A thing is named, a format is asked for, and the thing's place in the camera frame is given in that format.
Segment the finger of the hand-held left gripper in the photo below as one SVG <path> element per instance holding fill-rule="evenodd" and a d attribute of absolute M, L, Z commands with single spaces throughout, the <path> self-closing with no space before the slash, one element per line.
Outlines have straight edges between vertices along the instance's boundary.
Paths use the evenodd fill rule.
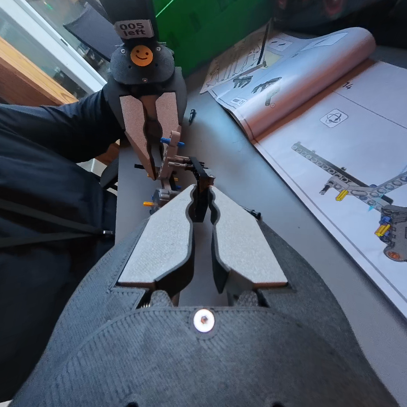
<path fill-rule="evenodd" d="M 120 97 L 125 134 L 147 174 L 156 180 L 156 168 L 145 133 L 145 110 L 142 102 L 131 95 Z"/>
<path fill-rule="evenodd" d="M 170 138 L 171 131 L 181 133 L 175 92 L 163 93 L 155 102 L 157 123 L 161 128 L 161 137 Z"/>

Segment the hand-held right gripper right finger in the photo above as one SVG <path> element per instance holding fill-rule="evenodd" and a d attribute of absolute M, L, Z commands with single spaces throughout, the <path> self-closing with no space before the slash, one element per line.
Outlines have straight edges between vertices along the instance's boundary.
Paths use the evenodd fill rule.
<path fill-rule="evenodd" d="M 257 219 L 211 186 L 212 270 L 216 289 L 233 305 L 245 291 L 287 286 L 288 279 Z"/>

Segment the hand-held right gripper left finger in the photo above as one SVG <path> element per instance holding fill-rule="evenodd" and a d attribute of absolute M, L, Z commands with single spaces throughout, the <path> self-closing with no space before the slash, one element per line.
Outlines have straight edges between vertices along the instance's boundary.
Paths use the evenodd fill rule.
<path fill-rule="evenodd" d="M 141 295 L 164 291 L 174 306 L 194 275 L 195 240 L 191 210 L 196 185 L 188 186 L 117 245 L 122 261 L 117 289 Z"/>

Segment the tan and grey lego assembly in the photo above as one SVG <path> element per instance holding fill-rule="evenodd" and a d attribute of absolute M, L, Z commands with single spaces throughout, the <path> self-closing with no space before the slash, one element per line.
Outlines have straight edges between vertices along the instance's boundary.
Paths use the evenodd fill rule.
<path fill-rule="evenodd" d="M 148 177 L 158 180 L 161 185 L 155 189 L 151 200 L 143 204 L 149 207 L 150 215 L 157 212 L 180 193 L 181 187 L 178 186 L 175 180 L 176 177 L 172 166 L 176 163 L 175 156 L 178 153 L 178 149 L 184 145 L 180 139 L 180 125 L 177 126 L 176 130 L 171 130 L 170 135 L 161 137 L 160 147 L 162 147 L 162 150 L 160 152 L 162 153 L 162 157 L 160 165 L 153 166 L 153 171 L 146 170 Z"/>

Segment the black lego piece with pins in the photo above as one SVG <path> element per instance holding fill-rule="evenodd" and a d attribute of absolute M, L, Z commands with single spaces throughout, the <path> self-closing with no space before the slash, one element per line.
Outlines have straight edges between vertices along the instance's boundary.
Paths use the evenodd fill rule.
<path fill-rule="evenodd" d="M 193 191 L 193 205 L 190 217 L 194 223 L 202 223 L 209 206 L 209 187 L 214 185 L 216 177 L 205 166 L 204 162 L 199 161 L 193 156 L 174 155 L 169 157 L 168 164 L 175 169 L 189 170 L 193 173 L 196 180 L 196 188 Z"/>

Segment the person's left forearm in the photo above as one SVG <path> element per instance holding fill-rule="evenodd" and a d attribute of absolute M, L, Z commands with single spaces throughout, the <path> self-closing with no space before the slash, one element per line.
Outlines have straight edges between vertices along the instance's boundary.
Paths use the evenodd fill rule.
<path fill-rule="evenodd" d="M 75 162 L 86 162 L 107 152 L 124 137 L 107 97 L 100 91 L 61 106 L 1 104 L 1 135 L 13 134 Z"/>

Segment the black lego axle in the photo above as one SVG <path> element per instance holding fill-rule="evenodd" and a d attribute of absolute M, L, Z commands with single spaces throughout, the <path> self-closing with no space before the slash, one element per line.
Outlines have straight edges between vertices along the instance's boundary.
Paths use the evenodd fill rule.
<path fill-rule="evenodd" d="M 261 43 L 261 52 L 260 56 L 257 61 L 257 67 L 260 67 L 261 65 L 264 65 L 264 60 L 265 60 L 265 50 L 266 50 L 266 43 L 267 41 L 271 38 L 271 35 L 273 33 L 273 28 L 274 28 L 274 18 L 271 18 L 267 24 L 264 27 L 264 34 L 262 37 L 262 43 Z"/>

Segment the lego instruction booklet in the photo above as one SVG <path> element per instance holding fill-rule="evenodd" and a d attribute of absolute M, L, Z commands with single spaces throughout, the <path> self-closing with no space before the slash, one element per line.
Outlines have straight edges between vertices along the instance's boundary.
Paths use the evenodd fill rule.
<path fill-rule="evenodd" d="M 406 317 L 406 69 L 372 34 L 272 34 L 272 65 L 208 93 Z"/>

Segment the lego set box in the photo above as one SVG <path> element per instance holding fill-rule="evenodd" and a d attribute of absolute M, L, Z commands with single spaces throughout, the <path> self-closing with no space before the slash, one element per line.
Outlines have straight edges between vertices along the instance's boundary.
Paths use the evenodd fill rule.
<path fill-rule="evenodd" d="M 276 26 L 322 36 L 350 27 L 367 29 L 376 44 L 407 48 L 405 0 L 275 0 Z"/>

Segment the black chair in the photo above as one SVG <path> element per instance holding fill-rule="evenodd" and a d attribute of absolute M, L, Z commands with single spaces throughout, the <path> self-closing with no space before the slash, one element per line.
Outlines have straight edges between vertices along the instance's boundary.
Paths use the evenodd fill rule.
<path fill-rule="evenodd" d="M 108 62 L 113 52 L 123 43 L 98 1 L 86 1 L 81 14 L 63 26 Z"/>

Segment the green plastic bin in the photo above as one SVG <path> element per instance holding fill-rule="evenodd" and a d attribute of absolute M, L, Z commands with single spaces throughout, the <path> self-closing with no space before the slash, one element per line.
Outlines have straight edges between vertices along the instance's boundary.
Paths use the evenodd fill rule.
<path fill-rule="evenodd" d="M 273 0 L 154 0 L 160 41 L 184 78 L 266 24 Z"/>

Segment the wooden panel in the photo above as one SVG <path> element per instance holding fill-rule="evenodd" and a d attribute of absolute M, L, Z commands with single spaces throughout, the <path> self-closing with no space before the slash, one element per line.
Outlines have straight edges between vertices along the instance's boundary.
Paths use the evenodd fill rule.
<path fill-rule="evenodd" d="M 78 101 L 3 38 L 0 39 L 0 97 L 9 104 L 36 107 Z"/>

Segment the person's dark jacket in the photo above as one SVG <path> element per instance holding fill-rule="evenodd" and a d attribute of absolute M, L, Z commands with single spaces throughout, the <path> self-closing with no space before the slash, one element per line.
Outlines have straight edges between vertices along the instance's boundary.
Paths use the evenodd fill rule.
<path fill-rule="evenodd" d="M 30 140 L 0 141 L 1 401 L 13 398 L 41 357 L 68 298 L 113 237 L 54 240 L 72 228 L 15 210 L 25 207 L 102 231 L 115 230 L 116 197 L 90 172 Z"/>

